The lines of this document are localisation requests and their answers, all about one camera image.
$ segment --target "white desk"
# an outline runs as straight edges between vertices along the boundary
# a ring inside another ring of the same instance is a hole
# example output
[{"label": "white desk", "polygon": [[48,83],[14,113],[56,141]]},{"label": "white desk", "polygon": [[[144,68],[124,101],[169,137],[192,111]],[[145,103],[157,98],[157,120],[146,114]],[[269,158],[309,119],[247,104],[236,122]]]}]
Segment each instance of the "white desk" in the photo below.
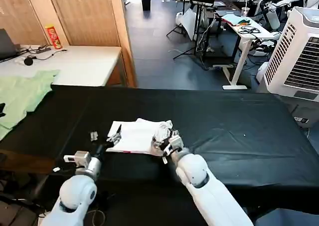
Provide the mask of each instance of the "white desk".
[{"label": "white desk", "polygon": [[[47,60],[33,60],[22,64],[22,56],[0,63],[0,76],[32,77],[38,70],[60,70],[54,85],[104,86],[119,59],[121,48],[109,46],[67,46],[68,51],[56,53]],[[56,50],[33,54],[47,58]]]},{"label": "white desk", "polygon": [[250,19],[250,26],[253,26],[255,28],[257,28],[260,33],[254,33],[254,35],[251,34],[239,34],[238,30],[241,28],[241,26],[232,26],[231,24],[228,24],[231,28],[233,28],[233,30],[242,38],[245,40],[244,42],[244,48],[243,51],[241,53],[241,56],[239,58],[235,73],[233,78],[230,80],[230,73],[228,71],[228,67],[226,65],[223,65],[223,72],[229,82],[230,85],[223,85],[223,89],[224,90],[247,90],[247,87],[245,85],[237,85],[237,81],[238,78],[240,76],[240,73],[244,67],[245,61],[247,59],[247,55],[251,46],[251,43],[253,42],[253,40],[255,40],[255,36],[259,39],[273,39],[274,36],[267,31],[266,29],[264,29],[261,25],[259,25],[258,23],[256,23],[255,21]]}]

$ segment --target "desk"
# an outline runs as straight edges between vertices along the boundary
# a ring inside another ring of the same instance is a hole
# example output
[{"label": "desk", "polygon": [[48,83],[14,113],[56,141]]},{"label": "desk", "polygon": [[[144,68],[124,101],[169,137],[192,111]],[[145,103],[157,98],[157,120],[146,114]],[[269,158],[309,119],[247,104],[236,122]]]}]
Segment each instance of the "desk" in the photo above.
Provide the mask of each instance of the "desk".
[{"label": "desk", "polygon": [[[51,163],[56,160],[55,165],[67,169],[74,166],[63,164],[63,155],[93,150],[92,130],[107,134],[113,120],[170,119],[184,145],[205,158],[242,206],[319,213],[309,204],[309,200],[318,200],[319,156],[284,104],[272,94],[52,88],[37,110],[0,142],[0,153],[6,150]],[[12,158],[4,169],[50,173],[54,167],[32,167],[32,161],[19,157]],[[171,163],[164,165],[161,159],[142,154],[107,154],[98,184],[100,191],[113,193],[186,190]]]},{"label": "desk", "polygon": [[246,40],[243,45],[244,48],[242,49],[242,54],[240,56],[240,59],[238,61],[238,64],[236,66],[235,73],[232,77],[230,78],[230,73],[227,69],[228,66],[222,66],[223,72],[229,82],[230,85],[223,85],[224,90],[247,90],[247,87],[245,85],[237,85],[238,78],[240,76],[240,73],[244,67],[245,61],[247,59],[248,52],[250,50],[251,43],[253,40],[257,38],[259,39],[273,39],[274,36],[268,32],[266,29],[264,29],[261,25],[256,23],[254,20],[250,19],[250,26],[257,28],[260,33],[254,33],[252,34],[240,34],[238,33],[238,30],[241,28],[241,26],[232,26],[231,24],[228,23],[228,25],[237,33],[239,37],[242,39]]},{"label": "desk", "polygon": [[[120,47],[108,46],[67,46],[64,49],[68,51],[56,53],[47,60],[34,60],[31,66],[19,63],[21,57],[0,63],[0,76],[32,77],[38,70],[59,69],[54,85],[105,86],[121,53]],[[45,59],[55,51],[35,56]]]}]

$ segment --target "pringles can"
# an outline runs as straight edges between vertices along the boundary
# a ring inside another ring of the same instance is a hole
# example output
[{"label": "pringles can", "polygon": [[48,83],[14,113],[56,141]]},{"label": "pringles can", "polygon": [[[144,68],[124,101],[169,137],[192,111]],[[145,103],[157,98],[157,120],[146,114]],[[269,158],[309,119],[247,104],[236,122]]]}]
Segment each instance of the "pringles can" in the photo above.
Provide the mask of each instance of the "pringles can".
[{"label": "pringles can", "polygon": [[52,41],[52,45],[55,49],[61,49],[62,48],[62,45],[61,45],[61,42],[60,42],[60,39],[58,37],[58,34],[56,33],[55,31],[55,28],[54,26],[52,25],[48,25],[45,27],[47,32],[48,32],[48,35]]}]

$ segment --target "gray floor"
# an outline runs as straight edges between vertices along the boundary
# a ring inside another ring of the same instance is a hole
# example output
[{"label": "gray floor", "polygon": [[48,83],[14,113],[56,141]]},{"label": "gray floor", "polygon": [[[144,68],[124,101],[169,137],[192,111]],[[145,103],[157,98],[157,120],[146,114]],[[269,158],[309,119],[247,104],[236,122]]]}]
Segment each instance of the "gray floor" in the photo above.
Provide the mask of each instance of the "gray floor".
[{"label": "gray floor", "polygon": [[[222,90],[222,85],[227,84],[227,80],[220,70],[204,71],[200,67],[200,62],[189,56],[172,59],[179,53],[178,50],[183,51],[192,47],[188,37],[177,33],[166,37],[175,27],[175,16],[182,9],[181,3],[152,0],[151,11],[143,12],[141,0],[128,1],[130,3],[126,6],[126,18],[139,88]],[[219,41],[229,52],[232,51],[235,40],[235,35],[226,33],[221,35]],[[246,68],[253,65],[251,62],[247,63]],[[257,86],[253,76],[257,69],[258,67],[254,67],[245,72],[251,78],[252,90]],[[310,130],[309,140],[319,152],[319,125]],[[275,210],[258,221],[259,226],[318,224],[319,216],[282,209]]]}]

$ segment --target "laptop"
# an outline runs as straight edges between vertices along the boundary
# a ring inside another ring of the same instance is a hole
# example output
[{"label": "laptop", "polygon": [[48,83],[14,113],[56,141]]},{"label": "laptop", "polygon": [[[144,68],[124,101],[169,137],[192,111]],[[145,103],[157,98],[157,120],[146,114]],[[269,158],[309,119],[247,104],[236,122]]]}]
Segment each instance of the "laptop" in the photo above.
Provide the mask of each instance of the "laptop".
[{"label": "laptop", "polygon": [[217,10],[216,13],[220,17],[225,16],[227,14],[234,14],[236,16],[240,16],[241,15],[241,11],[239,11],[239,10]]},{"label": "laptop", "polygon": [[16,46],[5,29],[0,29],[0,60],[11,58],[18,53]]}]

